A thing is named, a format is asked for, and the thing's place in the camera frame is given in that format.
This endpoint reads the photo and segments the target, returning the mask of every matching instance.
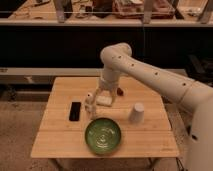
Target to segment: workbench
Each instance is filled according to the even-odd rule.
[[[111,118],[120,126],[119,148],[107,156],[93,154],[84,140],[85,129],[91,122],[84,109],[84,100],[88,92],[94,92],[97,84],[97,77],[56,78],[32,148],[32,158],[162,158],[179,155],[161,96],[129,77],[121,77],[119,86],[124,95],[118,96],[111,108],[97,106],[98,117]],[[72,101],[82,103],[78,122],[69,121]],[[144,120],[130,124],[128,116],[137,102],[144,105]]]

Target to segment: black phone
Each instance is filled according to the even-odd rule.
[[[79,121],[81,111],[81,102],[72,102],[70,109],[70,121]]]

